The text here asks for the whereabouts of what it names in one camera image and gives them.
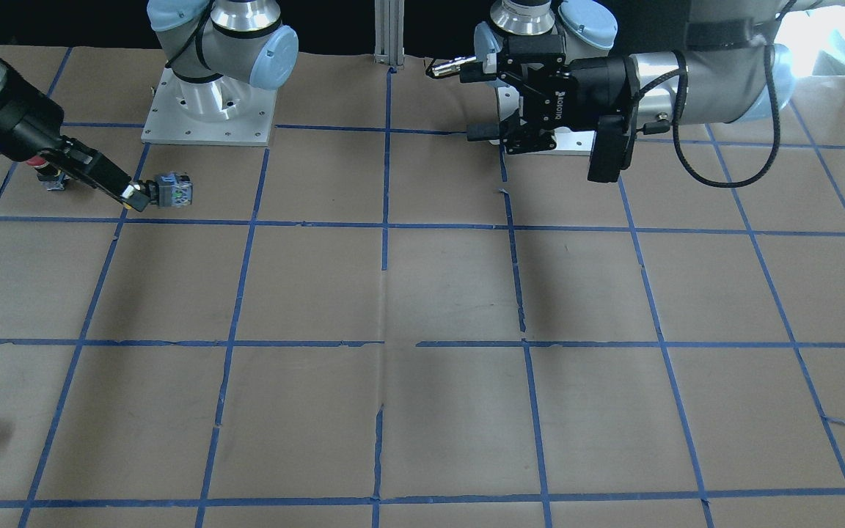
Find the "white mounting plate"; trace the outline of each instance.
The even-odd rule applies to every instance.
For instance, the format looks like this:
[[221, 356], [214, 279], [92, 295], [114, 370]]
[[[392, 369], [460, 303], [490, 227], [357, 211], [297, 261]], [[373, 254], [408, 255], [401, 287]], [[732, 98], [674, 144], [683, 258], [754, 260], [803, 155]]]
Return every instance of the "white mounting plate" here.
[[[520, 92], [514, 87], [497, 88], [497, 114], [502, 117], [510, 116], [520, 111]], [[567, 127], [560, 127], [554, 131], [556, 150], [544, 150], [542, 153], [552, 156], [590, 156], [593, 152], [593, 141], [596, 133], [593, 131], [571, 131]]]
[[152, 109], [142, 131], [143, 143], [225, 144], [234, 147], [267, 147], [276, 92], [254, 88], [244, 101], [244, 112], [226, 121], [195, 120], [181, 109], [175, 96], [175, 74], [165, 69], [155, 90]]

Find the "metal frame post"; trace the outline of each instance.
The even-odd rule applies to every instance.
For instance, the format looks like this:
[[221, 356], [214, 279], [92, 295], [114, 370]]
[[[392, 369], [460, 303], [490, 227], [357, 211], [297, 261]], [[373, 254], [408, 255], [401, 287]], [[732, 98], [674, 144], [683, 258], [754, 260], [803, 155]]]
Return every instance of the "metal frame post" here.
[[403, 67], [403, 0], [376, 0], [376, 47], [373, 58]]

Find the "grid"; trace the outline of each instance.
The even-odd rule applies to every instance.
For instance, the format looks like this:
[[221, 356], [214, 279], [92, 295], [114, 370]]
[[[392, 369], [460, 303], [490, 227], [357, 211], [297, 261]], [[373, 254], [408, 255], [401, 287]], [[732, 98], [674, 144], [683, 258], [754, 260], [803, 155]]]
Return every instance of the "grid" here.
[[[54, 88], [57, 87], [58, 81], [61, 78], [67, 61], [70, 59], [73, 49], [67, 50], [64, 59], [54, 76], [53, 83], [51, 83], [49, 95], [53, 94]], [[512, 203], [510, 194], [504, 191], [503, 201], [505, 207], [506, 224], [415, 224], [415, 223], [392, 223], [390, 221], [390, 160], [392, 160], [392, 137], [395, 134], [429, 134], [429, 135], [453, 135], [460, 134], [458, 131], [427, 131], [415, 129], [399, 129], [392, 127], [392, 81], [393, 77], [397, 75], [395, 70], [390, 70], [386, 73], [386, 124], [383, 128], [375, 127], [345, 127], [345, 126], [324, 126], [324, 125], [298, 125], [298, 124], [279, 124], [278, 129], [294, 129], [294, 130], [322, 130], [322, 131], [348, 131], [348, 133], [377, 133], [384, 135], [384, 159], [383, 164], [383, 203], [381, 204], [381, 221], [379, 223], [362, 223], [362, 221], [268, 221], [259, 218], [259, 210], [263, 201], [264, 186], [268, 178], [269, 165], [269, 151], [266, 150], [262, 160], [262, 167], [259, 174], [259, 180], [256, 187], [254, 207], [252, 208], [252, 215], [249, 220], [215, 220], [215, 219], [152, 219], [152, 218], [137, 218], [128, 217], [126, 211], [120, 214], [117, 218], [101, 218], [101, 217], [24, 217], [24, 216], [0, 216], [0, 221], [34, 221], [35, 223], [71, 223], [71, 224], [113, 224], [114, 225], [114, 240], [109, 244], [103, 267], [98, 275], [98, 280], [93, 294], [90, 298], [87, 315], [84, 318], [84, 325], [80, 328], [79, 337], [76, 339], [37, 339], [37, 338], [13, 338], [2, 337], [0, 344], [11, 345], [66, 345], [66, 347], [73, 347], [73, 358], [70, 360], [70, 367], [67, 369], [67, 375], [64, 380], [56, 410], [54, 410], [53, 418], [51, 418], [51, 426], [44, 443], [43, 451], [38, 459], [37, 470], [34, 472], [34, 478], [31, 487], [28, 491], [27, 498], [24, 501], [0, 501], [0, 509], [15, 509], [21, 511], [21, 517], [18, 526], [24, 528], [28, 524], [28, 518], [34, 509], [43, 508], [88, 508], [88, 507], [174, 507], [174, 508], [188, 508], [197, 511], [195, 517], [195, 526], [200, 528], [205, 525], [205, 512], [209, 507], [284, 507], [284, 505], [302, 505], [302, 507], [333, 507], [333, 505], [362, 505], [363, 507], [372, 508], [371, 525], [376, 528], [380, 525], [380, 508], [382, 505], [433, 505], [433, 504], [499, 504], [500, 502], [536, 502], [542, 505], [544, 525], [547, 528], [553, 528], [561, 524], [560, 519], [555, 518], [552, 505], [560, 504], [560, 502], [611, 502], [611, 501], [670, 501], [670, 500], [690, 500], [700, 501], [703, 517], [706, 526], [714, 527], [713, 507], [712, 501], [714, 499], [723, 498], [755, 498], [755, 497], [824, 497], [836, 496], [845, 497], [845, 487], [834, 488], [758, 488], [758, 489], [713, 489], [708, 488], [704, 483], [703, 472], [700, 465], [700, 453], [698, 453], [697, 444], [695, 443], [693, 433], [690, 427], [690, 420], [687, 416], [687, 405], [684, 402], [684, 396], [681, 394], [681, 389], [678, 387], [678, 376], [676, 368], [678, 365], [672, 360], [670, 350], [671, 348], [784, 348], [794, 352], [794, 357], [797, 366], [804, 377], [805, 384], [811, 395], [811, 399], [821, 415], [822, 430], [829, 441], [830, 447], [836, 459], [836, 463], [841, 469], [842, 477], [845, 481], [845, 459], [838, 441], [834, 434], [831, 422], [842, 422], [839, 418], [829, 417], [822, 405], [817, 388], [811, 374], [808, 371], [808, 364], [805, 360], [805, 350], [808, 348], [845, 348], [845, 342], [811, 342], [802, 341], [795, 338], [794, 330], [791, 327], [788, 313], [782, 303], [778, 288], [775, 287], [775, 280], [772, 279], [772, 273], [765, 260], [764, 252], [758, 237], [815, 237], [815, 238], [845, 238], [845, 232], [835, 231], [791, 231], [791, 230], [754, 230], [748, 214], [745, 213], [745, 208], [742, 207], [742, 200], [738, 191], [731, 191], [732, 199], [744, 223], [742, 230], [719, 230], [718, 228], [710, 228], [710, 230], [701, 230], [700, 228], [664, 228], [664, 227], [638, 227], [634, 222], [633, 208], [631, 200], [628, 197], [624, 182], [619, 183], [621, 192], [621, 201], [624, 206], [624, 213], [627, 219], [628, 227], [598, 227], [598, 225], [542, 225], [542, 224], [517, 224], [516, 211]], [[808, 138], [808, 144], [785, 144], [787, 150], [812, 150], [816, 154], [819, 163], [822, 165], [822, 170], [830, 181], [836, 196], [841, 201], [843, 210], [845, 211], [845, 197], [841, 193], [841, 187], [836, 183], [834, 175], [824, 159], [825, 150], [845, 150], [845, 146], [839, 144], [818, 144], [811, 130], [808, 129], [807, 123], [802, 118], [800, 111], [792, 103], [789, 111], [801, 123], [805, 136]], [[90, 123], [90, 122], [68, 122], [66, 127], [113, 127], [113, 128], [141, 128], [138, 123]], [[720, 164], [725, 178], [732, 181], [730, 172], [728, 171], [727, 160], [725, 160], [721, 147], [727, 146], [764, 146], [758, 143], [742, 143], [742, 142], [725, 142], [717, 141], [714, 136], [714, 131], [710, 127], [705, 128], [709, 135], [709, 140], [686, 140], [685, 144], [707, 144], [714, 148], [717, 154], [718, 163]], [[667, 143], [664, 139], [645, 139], [647, 143]], [[150, 154], [151, 147], [149, 144], [145, 146], [139, 161], [137, 174], [141, 174]], [[499, 184], [508, 182], [508, 174], [504, 155], [499, 150], [500, 157], [500, 174]], [[14, 174], [16, 166], [13, 164], [2, 188], [0, 189], [0, 199], [3, 197], [4, 191], [9, 185], [12, 175]], [[90, 329], [91, 321], [94, 317], [94, 311], [97, 308], [100, 295], [103, 294], [103, 286], [106, 282], [107, 274], [110, 271], [111, 262], [113, 262], [115, 251], [117, 251], [118, 241], [125, 237], [126, 227], [134, 224], [190, 224], [190, 225], [237, 225], [237, 227], [247, 227], [247, 236], [244, 245], [244, 257], [242, 257], [241, 272], [239, 273], [239, 280], [237, 284], [237, 291], [235, 292], [235, 304], [233, 308], [233, 315], [230, 321], [229, 334], [226, 341], [222, 340], [110, 340], [110, 339], [92, 339], [88, 338], [88, 331]], [[331, 227], [331, 228], [356, 228], [356, 230], [379, 230], [381, 234], [382, 253], [380, 255], [380, 265], [383, 271], [389, 268], [389, 237], [393, 230], [495, 230], [506, 232], [510, 245], [510, 260], [513, 270], [513, 291], [516, 294], [516, 311], [519, 319], [519, 330], [522, 337], [519, 340], [470, 340], [470, 341], [422, 341], [416, 344], [417, 348], [520, 348], [523, 351], [524, 369], [527, 380], [527, 394], [530, 396], [530, 416], [533, 421], [533, 440], [536, 450], [536, 463], [538, 470], [539, 489], [536, 494], [502, 494], [502, 495], [414, 495], [405, 497], [385, 497], [381, 495], [381, 481], [382, 481], [382, 453], [384, 442], [384, 420], [386, 417], [385, 408], [381, 407], [376, 415], [375, 420], [375, 457], [373, 460], [373, 493], [370, 496], [359, 497], [259, 497], [259, 498], [211, 498], [209, 491], [211, 491], [212, 475], [216, 471], [215, 457], [219, 448], [220, 432], [222, 420], [224, 420], [224, 404], [230, 395], [230, 378], [231, 367], [234, 358], [234, 352], [239, 348], [337, 348], [337, 347], [365, 347], [366, 345], [386, 345], [386, 340], [369, 340], [369, 341], [349, 341], [349, 340], [316, 340], [316, 341], [265, 341], [265, 340], [244, 340], [238, 339], [238, 324], [241, 321], [241, 312], [244, 310], [244, 291], [247, 283], [247, 275], [249, 271], [249, 262], [251, 262], [252, 248], [254, 248], [255, 237], [258, 227]], [[527, 314], [525, 309], [524, 295], [521, 284], [521, 264], [519, 259], [519, 235], [521, 233], [530, 231], [564, 231], [564, 232], [604, 232], [604, 233], [626, 233], [630, 236], [634, 245], [634, 253], [637, 255], [638, 264], [640, 264], [641, 280], [643, 281], [644, 291], [646, 293], [648, 302], [648, 311], [653, 320], [656, 340], [648, 341], [543, 341], [534, 340], [527, 337]], [[640, 234], [645, 233], [661, 233], [661, 234], [679, 234], [679, 235], [713, 235], [723, 237], [741, 237], [748, 238], [751, 241], [752, 248], [758, 258], [758, 264], [761, 267], [762, 273], [767, 287], [770, 290], [772, 300], [778, 308], [778, 317], [784, 327], [788, 339], [784, 341], [738, 341], [738, 342], [721, 342], [721, 341], [675, 341], [668, 340], [664, 336], [662, 328], [662, 320], [658, 313], [658, 303], [655, 301], [654, 289], [651, 287], [653, 278], [648, 273], [645, 252], [640, 241]], [[197, 499], [109, 499], [109, 500], [43, 500], [37, 498], [37, 489], [40, 485], [41, 478], [43, 478], [44, 471], [49, 461], [51, 454], [51, 447], [54, 443], [58, 428], [61, 423], [64, 405], [67, 401], [68, 394], [70, 394], [71, 382], [75, 375], [81, 352], [84, 347], [167, 347], [168, 345], [180, 345], [181, 347], [189, 348], [225, 348], [224, 355], [224, 373], [222, 373], [222, 381], [220, 384], [219, 397], [216, 402], [216, 411], [214, 417], [214, 427], [211, 429], [211, 441], [209, 441], [209, 448], [207, 454], [207, 461], [205, 462], [204, 480], [202, 481], [201, 494]], [[678, 420], [680, 427], [683, 429], [684, 440], [687, 443], [687, 451], [692, 464], [692, 471], [695, 478], [695, 488], [684, 489], [683, 491], [625, 491], [625, 492], [601, 492], [598, 494], [554, 494], [550, 492], [549, 484], [547, 483], [546, 473], [546, 456], [544, 455], [544, 436], [541, 428], [541, 414], [540, 405], [542, 402], [537, 397], [536, 380], [534, 375], [534, 354], [537, 351], [546, 350], [546, 348], [563, 347], [563, 348], [653, 348], [660, 351], [664, 366], [667, 371], [667, 380], [670, 382], [670, 388], [673, 395], [673, 401], [678, 412]]]

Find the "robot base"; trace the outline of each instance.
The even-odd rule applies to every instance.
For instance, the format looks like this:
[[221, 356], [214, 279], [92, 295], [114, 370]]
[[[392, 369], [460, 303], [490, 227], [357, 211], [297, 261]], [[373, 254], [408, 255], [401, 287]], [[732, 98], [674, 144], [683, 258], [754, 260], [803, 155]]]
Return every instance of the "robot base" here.
[[[497, 114], [510, 116], [520, 110], [520, 93], [514, 87], [497, 88]], [[559, 156], [589, 156], [593, 152], [593, 141], [596, 133], [593, 131], [571, 131], [567, 127], [556, 129], [556, 150], [545, 150], [542, 153]]]
[[267, 147], [276, 108], [276, 91], [245, 84], [244, 96], [220, 120], [199, 120], [182, 108], [180, 80], [171, 70], [162, 71], [152, 109], [142, 131], [143, 143], [221, 144], [233, 147]]

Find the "light blue joint cap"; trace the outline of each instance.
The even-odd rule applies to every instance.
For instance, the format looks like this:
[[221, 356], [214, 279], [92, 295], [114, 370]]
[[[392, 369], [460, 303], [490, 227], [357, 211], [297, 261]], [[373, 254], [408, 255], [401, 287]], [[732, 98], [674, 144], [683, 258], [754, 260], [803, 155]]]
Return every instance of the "light blue joint cap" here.
[[289, 26], [272, 32], [249, 73], [249, 85], [278, 90], [292, 74], [299, 58], [299, 35]]
[[148, 0], [148, 20], [157, 33], [175, 29], [204, 12], [208, 0]]
[[[783, 109], [791, 96], [794, 95], [794, 88], [797, 87], [797, 77], [791, 71], [791, 64], [794, 64], [794, 57], [791, 49], [784, 44], [775, 44], [775, 62], [772, 63], [772, 77], [775, 78], [775, 93], [778, 94], [778, 104]], [[758, 99], [748, 107], [733, 123], [745, 121], [768, 120], [772, 116], [772, 104], [768, 101], [768, 86], [762, 88]]]
[[[489, 54], [497, 53], [501, 47], [497, 35], [486, 21], [475, 27], [475, 56], [480, 62], [486, 61]], [[487, 86], [500, 88], [506, 87], [507, 83], [500, 80], [487, 81]]]
[[600, 50], [614, 47], [618, 21], [603, 4], [593, 0], [564, 0], [560, 4], [560, 20], [578, 39]]

